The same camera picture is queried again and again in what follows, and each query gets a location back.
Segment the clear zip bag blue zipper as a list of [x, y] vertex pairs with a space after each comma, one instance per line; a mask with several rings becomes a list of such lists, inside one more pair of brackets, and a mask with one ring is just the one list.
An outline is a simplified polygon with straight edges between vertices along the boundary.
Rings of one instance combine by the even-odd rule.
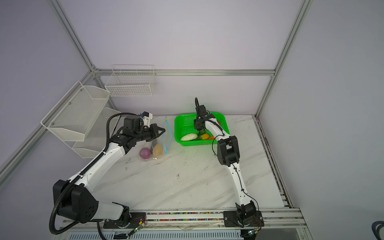
[[[159, 127], [166, 129], [166, 132], [164, 134], [162, 134], [159, 138], [154, 139], [150, 143], [148, 142], [148, 143], [146, 143], [144, 145], [144, 148], [149, 148], [151, 150], [151, 152], [152, 152], [151, 157], [149, 159], [147, 159], [147, 160], [150, 160], [150, 159], [159, 160], [162, 157], [164, 157], [165, 155], [167, 155], [170, 152], [170, 147], [171, 147], [171, 144], [172, 144], [172, 141], [173, 141], [173, 137], [174, 137], [174, 134], [173, 134], [173, 131], [172, 131], [172, 128], [171, 128], [171, 124], [170, 124], [170, 121], [169, 121], [168, 117], [164, 117], [164, 118], [160, 118], [160, 119], [156, 118], [155, 120], [156, 120], [155, 123]], [[153, 147], [156, 144], [161, 144], [163, 146], [163, 148], [164, 148], [164, 155], [161, 156], [158, 159], [154, 159], [153, 158]]]

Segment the green plastic basket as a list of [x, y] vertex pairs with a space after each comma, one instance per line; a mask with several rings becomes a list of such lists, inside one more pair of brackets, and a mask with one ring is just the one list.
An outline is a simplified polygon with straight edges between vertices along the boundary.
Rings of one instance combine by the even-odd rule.
[[175, 140], [181, 144], [183, 147], [192, 147], [192, 146], [201, 146], [201, 145], [211, 145], [214, 141], [214, 135], [209, 131], [206, 133], [209, 135], [207, 140], [193, 140], [193, 141], [181, 141], [181, 138], [188, 134], [197, 134], [197, 131], [194, 127], [194, 120], [196, 119], [196, 114], [184, 114], [179, 115], [175, 118], [174, 127], [175, 127]]

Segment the yellow toy lemon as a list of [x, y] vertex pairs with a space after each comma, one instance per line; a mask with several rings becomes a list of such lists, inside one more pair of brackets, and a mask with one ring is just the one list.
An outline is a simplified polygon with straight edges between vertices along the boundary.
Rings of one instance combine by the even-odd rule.
[[158, 159], [164, 155], [164, 148], [161, 144], [156, 144], [153, 147], [153, 158]]

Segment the purple toy onion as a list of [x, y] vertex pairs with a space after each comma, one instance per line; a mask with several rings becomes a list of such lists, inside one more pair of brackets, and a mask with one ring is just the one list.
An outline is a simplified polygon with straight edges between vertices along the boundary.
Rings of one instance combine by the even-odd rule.
[[139, 155], [143, 160], [147, 160], [151, 157], [152, 152], [149, 148], [142, 148]]

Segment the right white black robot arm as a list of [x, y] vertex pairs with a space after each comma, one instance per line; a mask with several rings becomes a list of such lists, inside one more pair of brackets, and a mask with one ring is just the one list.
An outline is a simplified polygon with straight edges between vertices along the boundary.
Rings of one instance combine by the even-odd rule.
[[196, 130], [207, 130], [217, 142], [217, 150], [215, 151], [217, 159], [222, 166], [229, 171], [234, 191], [236, 193], [237, 202], [236, 216], [237, 225], [245, 227], [258, 219], [257, 214], [259, 205], [247, 191], [245, 181], [240, 171], [240, 149], [236, 136], [230, 135], [219, 124], [216, 117], [210, 113], [204, 105], [200, 105], [198, 99], [195, 99], [196, 119], [194, 127]]

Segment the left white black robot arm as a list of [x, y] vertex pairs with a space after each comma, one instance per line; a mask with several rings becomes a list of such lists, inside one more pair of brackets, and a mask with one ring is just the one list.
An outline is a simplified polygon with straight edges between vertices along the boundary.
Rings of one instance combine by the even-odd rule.
[[137, 143], [151, 142], [166, 132], [157, 124], [146, 124], [137, 115], [127, 115], [123, 126], [114, 134], [107, 129], [105, 148], [77, 174], [68, 180], [59, 180], [53, 186], [54, 208], [50, 226], [55, 226], [57, 216], [84, 224], [95, 220], [111, 220], [128, 225], [131, 221], [129, 207], [119, 203], [102, 203], [94, 195], [99, 181], [108, 170], [122, 159]]

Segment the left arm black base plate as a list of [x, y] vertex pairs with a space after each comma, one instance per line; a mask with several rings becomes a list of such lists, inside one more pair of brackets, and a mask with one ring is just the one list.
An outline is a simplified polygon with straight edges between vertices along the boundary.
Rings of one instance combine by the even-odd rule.
[[104, 229], [134, 229], [145, 222], [147, 214], [145, 212], [130, 212], [129, 215], [123, 216], [119, 220], [106, 220]]

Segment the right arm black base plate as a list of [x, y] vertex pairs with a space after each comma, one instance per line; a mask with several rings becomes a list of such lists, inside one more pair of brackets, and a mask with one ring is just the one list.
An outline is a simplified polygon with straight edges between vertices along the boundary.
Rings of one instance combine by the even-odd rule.
[[261, 211], [247, 214], [241, 217], [236, 211], [224, 211], [224, 225], [225, 227], [239, 227], [239, 228], [262, 228], [265, 226], [264, 217]]

